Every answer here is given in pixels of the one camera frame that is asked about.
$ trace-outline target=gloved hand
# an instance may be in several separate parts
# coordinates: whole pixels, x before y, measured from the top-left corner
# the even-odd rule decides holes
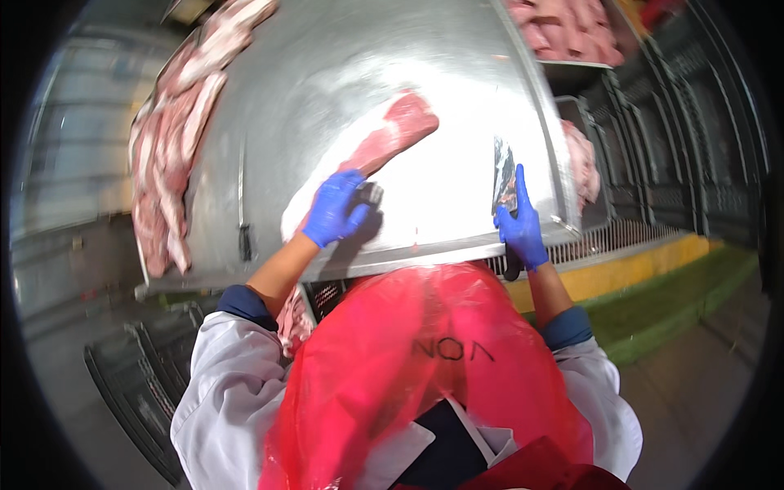
[[[349,204],[365,177],[358,170],[332,174],[319,187],[310,216],[302,232],[323,249],[329,243],[353,234],[365,221],[370,206],[362,203],[349,214]]]
[[[498,236],[520,257],[525,270],[533,270],[550,260],[542,244],[542,231],[539,228],[539,214],[528,199],[525,188],[523,165],[517,164],[514,172],[517,189],[517,218],[514,219],[506,206],[500,205],[495,211],[493,224],[498,227]]]

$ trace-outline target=navy blue sleeve cuff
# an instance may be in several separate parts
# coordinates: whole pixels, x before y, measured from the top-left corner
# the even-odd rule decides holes
[[[278,323],[270,315],[264,301],[245,285],[237,284],[226,288],[218,301],[216,311],[237,315],[270,332],[278,331]]]
[[[588,313],[583,307],[571,307],[560,312],[540,333],[550,350],[570,347],[590,340],[593,336]]]

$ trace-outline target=knife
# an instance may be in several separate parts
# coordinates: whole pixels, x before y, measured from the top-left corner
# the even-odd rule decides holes
[[[503,204],[513,218],[517,218],[517,190],[514,185],[514,155],[509,144],[499,135],[493,136],[495,150],[493,169],[492,215]],[[515,281],[520,277],[522,262],[509,245],[506,245],[506,269],[503,278]]]
[[[245,146],[246,146],[246,135],[242,137],[242,145],[240,146],[240,161],[239,161],[239,172],[238,172],[238,182],[237,182],[237,201],[238,201],[238,208],[239,208],[239,219],[240,219],[240,235],[239,235],[239,250],[240,250],[240,260],[242,262],[249,262],[252,253],[250,249],[250,225],[245,223],[245,215],[243,213],[243,203],[242,203],[242,191],[243,186],[245,185]]]

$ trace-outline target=meat cut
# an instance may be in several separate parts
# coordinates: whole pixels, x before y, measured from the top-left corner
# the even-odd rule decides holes
[[[281,236],[287,242],[307,221],[318,188],[334,172],[357,169],[370,176],[395,155],[438,129],[438,117],[430,105],[412,90],[401,90],[387,102],[357,120],[344,132],[343,141],[354,149],[345,159],[332,159],[330,152],[310,179],[297,191],[281,217]],[[307,316],[305,299],[295,287],[278,315],[278,338],[287,357],[310,336],[313,322]]]
[[[561,120],[561,128],[564,130],[566,146],[569,149],[577,193],[577,210],[582,214],[587,202],[596,202],[601,185],[594,161],[593,144],[572,122]]]
[[[199,140],[226,83],[222,71],[247,47],[251,30],[278,0],[228,0],[175,51],[131,123],[132,218],[147,273],[161,277],[173,261],[191,266],[183,195]]]
[[[506,0],[506,7],[540,60],[623,63],[601,0]]]

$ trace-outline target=white sleeve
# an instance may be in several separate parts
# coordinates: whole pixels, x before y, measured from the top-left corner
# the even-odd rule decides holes
[[[619,395],[618,368],[593,337],[556,350],[553,356],[569,400],[591,425],[593,464],[626,481],[640,458],[642,429],[634,410]]]
[[[285,392],[280,360],[273,332],[225,311],[205,318],[171,429],[194,490],[258,487],[263,438]]]

